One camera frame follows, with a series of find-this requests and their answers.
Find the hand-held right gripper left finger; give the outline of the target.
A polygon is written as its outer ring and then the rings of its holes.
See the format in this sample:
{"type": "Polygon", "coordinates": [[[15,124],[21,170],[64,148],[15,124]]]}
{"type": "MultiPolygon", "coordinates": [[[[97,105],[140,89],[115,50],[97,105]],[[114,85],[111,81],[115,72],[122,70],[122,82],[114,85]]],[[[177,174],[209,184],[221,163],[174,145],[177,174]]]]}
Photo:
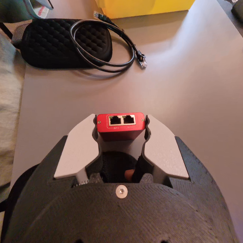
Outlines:
{"type": "Polygon", "coordinates": [[[102,154],[98,143],[97,115],[91,114],[69,133],[54,178],[76,177],[79,184],[89,183],[87,168],[102,154]]]}

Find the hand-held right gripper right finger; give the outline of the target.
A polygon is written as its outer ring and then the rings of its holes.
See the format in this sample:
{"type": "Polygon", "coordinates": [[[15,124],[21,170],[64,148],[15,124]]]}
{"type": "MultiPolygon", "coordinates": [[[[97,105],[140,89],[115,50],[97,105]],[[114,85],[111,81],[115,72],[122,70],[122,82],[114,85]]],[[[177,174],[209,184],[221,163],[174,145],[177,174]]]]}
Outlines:
{"type": "Polygon", "coordinates": [[[175,135],[152,115],[146,116],[142,172],[152,174],[154,181],[189,179],[175,135]]]}

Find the red ethernet splitter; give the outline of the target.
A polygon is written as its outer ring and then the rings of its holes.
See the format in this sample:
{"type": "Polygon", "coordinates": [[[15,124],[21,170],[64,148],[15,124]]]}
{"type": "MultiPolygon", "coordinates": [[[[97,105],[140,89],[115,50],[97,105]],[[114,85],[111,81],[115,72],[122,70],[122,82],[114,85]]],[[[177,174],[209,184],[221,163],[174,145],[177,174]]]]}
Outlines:
{"type": "Polygon", "coordinates": [[[114,113],[97,116],[97,130],[104,141],[135,140],[145,129],[143,113],[114,113]]]}

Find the yellow plastic bin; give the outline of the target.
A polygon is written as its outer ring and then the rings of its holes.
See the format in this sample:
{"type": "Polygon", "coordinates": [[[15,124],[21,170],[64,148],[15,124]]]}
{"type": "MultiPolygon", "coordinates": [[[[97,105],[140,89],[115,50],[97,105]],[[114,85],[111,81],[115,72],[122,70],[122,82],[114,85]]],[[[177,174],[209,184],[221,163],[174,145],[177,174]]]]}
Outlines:
{"type": "Polygon", "coordinates": [[[187,11],[195,0],[96,0],[111,19],[187,11]]]}

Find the person's left forearm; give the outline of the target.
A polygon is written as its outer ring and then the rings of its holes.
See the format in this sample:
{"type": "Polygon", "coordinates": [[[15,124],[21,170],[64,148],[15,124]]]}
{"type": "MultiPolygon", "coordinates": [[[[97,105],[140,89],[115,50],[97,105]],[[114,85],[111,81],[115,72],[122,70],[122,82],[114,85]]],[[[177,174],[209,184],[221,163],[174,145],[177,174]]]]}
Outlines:
{"type": "Polygon", "coordinates": [[[1,0],[0,22],[17,23],[31,19],[46,19],[54,7],[50,0],[1,0]]]}

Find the grey desk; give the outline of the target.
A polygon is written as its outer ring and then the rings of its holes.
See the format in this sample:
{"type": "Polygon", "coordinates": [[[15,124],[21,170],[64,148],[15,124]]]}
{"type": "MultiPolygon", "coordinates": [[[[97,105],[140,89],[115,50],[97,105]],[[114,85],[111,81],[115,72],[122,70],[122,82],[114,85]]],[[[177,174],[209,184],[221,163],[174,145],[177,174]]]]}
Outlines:
{"type": "Polygon", "coordinates": [[[11,184],[90,114],[142,112],[205,165],[242,242],[242,36],[217,1],[117,19],[146,56],[117,76],[26,66],[11,184]]]}

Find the person's cream clothing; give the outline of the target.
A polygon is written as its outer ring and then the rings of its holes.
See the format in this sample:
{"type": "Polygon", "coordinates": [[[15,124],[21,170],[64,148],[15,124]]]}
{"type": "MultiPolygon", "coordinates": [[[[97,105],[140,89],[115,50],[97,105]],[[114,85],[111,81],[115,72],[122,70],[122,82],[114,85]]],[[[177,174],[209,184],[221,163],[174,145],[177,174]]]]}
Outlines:
{"type": "Polygon", "coordinates": [[[0,36],[0,186],[11,182],[17,130],[25,77],[20,52],[0,36]]]}

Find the black padded wrist rest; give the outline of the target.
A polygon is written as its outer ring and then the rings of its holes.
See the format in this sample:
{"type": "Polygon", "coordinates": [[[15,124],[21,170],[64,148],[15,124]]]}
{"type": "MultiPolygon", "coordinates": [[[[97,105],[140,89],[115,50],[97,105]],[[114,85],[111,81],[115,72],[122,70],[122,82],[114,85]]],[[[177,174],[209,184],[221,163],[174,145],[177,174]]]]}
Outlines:
{"type": "MultiPolygon", "coordinates": [[[[36,68],[89,68],[70,38],[70,28],[77,21],[79,19],[36,19],[13,45],[20,49],[23,59],[36,68]]],[[[106,62],[111,60],[112,39],[107,28],[86,24],[77,31],[75,39],[92,56],[106,62]]]]}

